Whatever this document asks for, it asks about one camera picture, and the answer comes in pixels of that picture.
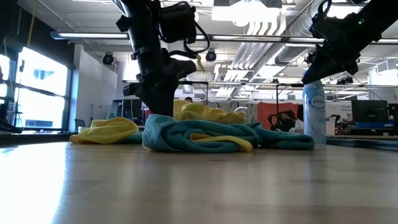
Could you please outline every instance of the wooden table surface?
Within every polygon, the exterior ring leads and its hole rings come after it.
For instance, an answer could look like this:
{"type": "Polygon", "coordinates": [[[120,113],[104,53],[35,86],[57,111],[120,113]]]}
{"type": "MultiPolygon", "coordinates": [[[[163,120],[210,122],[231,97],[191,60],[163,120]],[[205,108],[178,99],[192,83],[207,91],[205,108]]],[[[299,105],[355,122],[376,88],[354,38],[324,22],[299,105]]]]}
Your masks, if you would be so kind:
{"type": "Polygon", "coordinates": [[[0,148],[0,223],[398,223],[398,154],[0,148]]]}

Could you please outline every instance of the towel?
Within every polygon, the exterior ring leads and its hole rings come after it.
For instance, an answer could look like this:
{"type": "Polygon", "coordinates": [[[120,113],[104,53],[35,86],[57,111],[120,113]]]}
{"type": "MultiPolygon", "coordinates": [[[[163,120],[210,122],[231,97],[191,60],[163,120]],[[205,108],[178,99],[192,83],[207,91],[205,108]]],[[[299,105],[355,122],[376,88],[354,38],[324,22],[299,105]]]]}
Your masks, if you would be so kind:
{"type": "Polygon", "coordinates": [[[240,113],[227,113],[221,109],[214,109],[205,106],[203,103],[187,103],[182,105],[182,109],[179,110],[174,103],[174,118],[177,121],[186,120],[201,120],[201,121],[212,121],[220,124],[244,124],[246,115],[243,112],[240,113]]]}
{"type": "Polygon", "coordinates": [[[312,149],[315,146],[310,136],[265,130],[261,123],[225,125],[199,120],[176,121],[158,114],[148,117],[142,134],[143,146],[162,152],[250,151],[244,147],[247,142],[253,147],[274,146],[279,149],[312,149]]]}
{"type": "Polygon", "coordinates": [[[126,118],[109,120],[93,120],[91,127],[84,129],[77,135],[70,136],[72,143],[112,144],[120,140],[132,141],[132,135],[138,131],[137,125],[126,118]]]}

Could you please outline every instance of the computer monitor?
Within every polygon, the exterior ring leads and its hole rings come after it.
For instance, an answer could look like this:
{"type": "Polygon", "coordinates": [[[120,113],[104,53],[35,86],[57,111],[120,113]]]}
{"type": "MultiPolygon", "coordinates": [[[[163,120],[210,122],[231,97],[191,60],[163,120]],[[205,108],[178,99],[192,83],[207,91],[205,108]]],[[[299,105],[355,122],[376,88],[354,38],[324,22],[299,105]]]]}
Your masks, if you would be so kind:
{"type": "Polygon", "coordinates": [[[388,103],[385,100],[351,100],[351,107],[354,122],[389,122],[388,103]]]}

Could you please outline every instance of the ceiling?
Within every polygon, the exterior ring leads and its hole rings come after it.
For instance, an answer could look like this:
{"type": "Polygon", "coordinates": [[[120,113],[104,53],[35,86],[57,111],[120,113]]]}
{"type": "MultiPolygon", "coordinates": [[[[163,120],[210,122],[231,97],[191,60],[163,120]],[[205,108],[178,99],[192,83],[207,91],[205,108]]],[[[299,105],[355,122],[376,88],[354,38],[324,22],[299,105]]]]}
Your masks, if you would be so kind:
{"type": "MultiPolygon", "coordinates": [[[[120,18],[121,13],[112,4],[103,4],[101,0],[19,0],[19,4],[27,11],[32,12],[35,1],[37,3],[36,16],[60,32],[119,32],[116,27],[116,21],[120,18]]],[[[200,1],[202,7],[197,9],[205,12],[199,13],[199,25],[208,34],[245,34],[248,26],[238,27],[228,21],[212,21],[211,7],[213,0],[194,0],[200,1]]],[[[286,20],[289,22],[310,0],[294,0],[296,7],[289,9],[286,20]]],[[[385,31],[383,37],[398,38],[398,23],[395,23],[390,29],[385,31]]],[[[114,56],[122,62],[129,60],[131,46],[126,40],[91,40],[84,42],[86,51],[96,55],[104,55],[105,52],[114,52],[114,56]]],[[[204,47],[205,42],[197,42],[195,47],[204,47]]],[[[239,42],[212,42],[211,48],[215,49],[217,56],[216,63],[205,63],[206,71],[213,72],[217,63],[223,61],[232,61],[241,46],[239,42]]],[[[362,52],[363,62],[376,62],[380,57],[398,57],[397,46],[370,46],[362,52]]],[[[304,73],[300,59],[297,63],[293,63],[295,67],[287,67],[282,72],[282,82],[295,83],[299,82],[304,73]]],[[[367,80],[367,69],[372,66],[369,64],[361,64],[361,71],[356,75],[362,82],[367,80]]],[[[206,79],[206,75],[196,73],[194,79],[206,79]]]]}

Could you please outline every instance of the security camera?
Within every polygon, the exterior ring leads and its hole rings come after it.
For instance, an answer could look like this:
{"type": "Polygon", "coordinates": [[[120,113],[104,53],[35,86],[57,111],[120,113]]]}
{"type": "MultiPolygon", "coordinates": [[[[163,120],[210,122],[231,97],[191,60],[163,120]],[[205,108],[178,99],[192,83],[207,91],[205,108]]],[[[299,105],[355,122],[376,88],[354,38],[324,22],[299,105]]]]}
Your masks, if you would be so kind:
{"type": "Polygon", "coordinates": [[[113,53],[112,52],[106,52],[104,59],[102,59],[102,62],[105,65],[112,65],[112,63],[114,62],[114,58],[113,58],[113,53]]]}
{"type": "Polygon", "coordinates": [[[206,61],[214,62],[216,59],[217,59],[217,55],[216,55],[216,52],[214,50],[207,51],[206,61]]]}

